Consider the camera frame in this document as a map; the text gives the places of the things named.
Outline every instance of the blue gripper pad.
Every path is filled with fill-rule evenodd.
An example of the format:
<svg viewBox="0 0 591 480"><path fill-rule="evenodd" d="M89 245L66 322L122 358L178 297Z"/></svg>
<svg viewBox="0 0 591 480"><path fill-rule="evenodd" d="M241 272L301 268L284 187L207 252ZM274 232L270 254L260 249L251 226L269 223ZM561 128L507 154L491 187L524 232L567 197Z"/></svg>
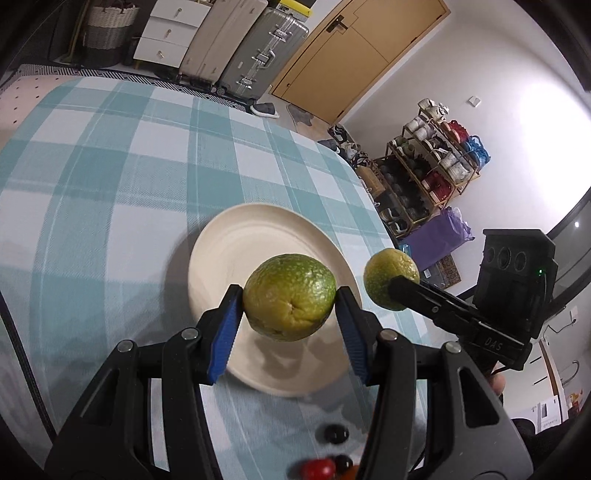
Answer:
<svg viewBox="0 0 591 480"><path fill-rule="evenodd" d="M213 385L226 370L228 358L244 312L242 308L242 287L230 285L220 306L210 312L214 315L215 320L212 323L216 325L216 329L210 331L209 340L211 346L209 365L207 366L207 380L210 385Z"/></svg>
<svg viewBox="0 0 591 480"><path fill-rule="evenodd" d="M366 335L364 330L367 330L369 325L364 315L365 312L359 308L349 287L341 287L337 290L335 311L353 372L364 384L367 384L371 377L370 368L374 357L373 343L377 332L373 334L373 339L371 334L369 338Z"/></svg>

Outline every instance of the purple bag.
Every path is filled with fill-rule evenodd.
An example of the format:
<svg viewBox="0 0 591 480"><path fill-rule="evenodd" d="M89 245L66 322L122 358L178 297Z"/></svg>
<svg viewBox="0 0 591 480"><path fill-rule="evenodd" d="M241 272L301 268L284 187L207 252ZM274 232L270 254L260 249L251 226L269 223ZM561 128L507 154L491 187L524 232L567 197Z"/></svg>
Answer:
<svg viewBox="0 0 591 480"><path fill-rule="evenodd" d="M452 253L456 248L474 240L472 230L451 207L417 228L404 239L413 254L419 271L424 271Z"/></svg>

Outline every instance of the checkered tablecloth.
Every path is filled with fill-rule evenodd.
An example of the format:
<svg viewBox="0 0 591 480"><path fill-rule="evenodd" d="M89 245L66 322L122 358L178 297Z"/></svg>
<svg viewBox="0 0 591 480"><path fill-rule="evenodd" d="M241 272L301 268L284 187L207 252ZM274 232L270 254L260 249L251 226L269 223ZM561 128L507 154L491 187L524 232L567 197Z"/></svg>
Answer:
<svg viewBox="0 0 591 480"><path fill-rule="evenodd" d="M194 324L192 246L211 218L245 202L310 219L343 252L364 308L413 342L426 340L422 317L381 310L365 293L365 263L392 244L335 153L185 93L72 80L35 107L0 153L0 289L57 427L119 340L162 342ZM42 459L47 439L4 330L0 338L0 413ZM285 478L299 460L328 453L359 459L374 400L352 374L299 399L259 393L226 374L203 388L203 398L232 480ZM424 390L417 404L422 425ZM350 440L321 445L315 434L326 422L347 425ZM155 435L161 439L161 430ZM157 464L165 466L161 453Z"/></svg>

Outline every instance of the wooden door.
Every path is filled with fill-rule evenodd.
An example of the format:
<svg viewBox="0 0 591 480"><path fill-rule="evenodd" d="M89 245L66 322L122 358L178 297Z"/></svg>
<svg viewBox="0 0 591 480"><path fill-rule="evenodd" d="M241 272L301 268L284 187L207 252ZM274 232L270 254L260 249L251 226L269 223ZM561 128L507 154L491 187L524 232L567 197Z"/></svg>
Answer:
<svg viewBox="0 0 591 480"><path fill-rule="evenodd" d="M328 123L449 10L441 0L352 0L336 12L273 91Z"/></svg>

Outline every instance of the plate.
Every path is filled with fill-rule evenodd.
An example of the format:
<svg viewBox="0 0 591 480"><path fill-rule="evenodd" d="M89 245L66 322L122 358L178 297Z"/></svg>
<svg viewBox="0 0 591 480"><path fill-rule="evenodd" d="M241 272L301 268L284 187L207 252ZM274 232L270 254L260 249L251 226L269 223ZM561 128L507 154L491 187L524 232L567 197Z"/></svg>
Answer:
<svg viewBox="0 0 591 480"><path fill-rule="evenodd" d="M332 240L306 218L290 210L247 203L224 210L199 235L189 262L189 302L196 318L217 308L228 286L244 286L265 260L305 254L334 274L337 286L349 286L361 305L355 276ZM335 311L308 338L276 342L256 333L242 317L228 360L228 371L257 390L283 397L315 392L340 378L349 358Z"/></svg>

